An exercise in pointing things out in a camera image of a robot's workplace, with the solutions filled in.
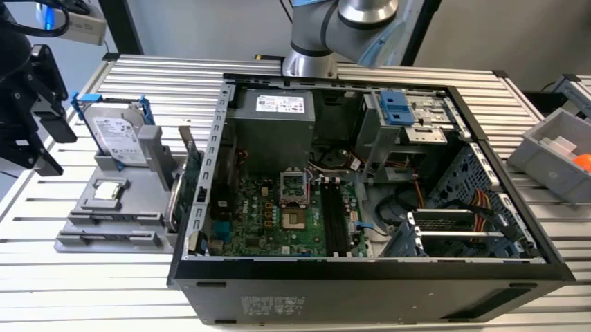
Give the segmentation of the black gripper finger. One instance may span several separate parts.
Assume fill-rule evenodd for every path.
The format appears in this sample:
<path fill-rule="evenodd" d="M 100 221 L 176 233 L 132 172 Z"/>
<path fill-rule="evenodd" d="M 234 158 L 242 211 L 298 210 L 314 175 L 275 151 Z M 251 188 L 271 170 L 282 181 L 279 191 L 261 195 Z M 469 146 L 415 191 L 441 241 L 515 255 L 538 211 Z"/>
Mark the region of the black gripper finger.
<path fill-rule="evenodd" d="M 68 92 L 48 45 L 34 45 L 31 65 L 32 79 L 28 82 L 38 94 L 32 113 L 56 142 L 76 142 L 63 106 L 63 102 L 68 100 Z"/>
<path fill-rule="evenodd" d="M 34 99 L 12 84 L 2 83 L 2 171 L 34 170 L 40 176 L 60 176 L 58 164 L 38 135 Z"/>

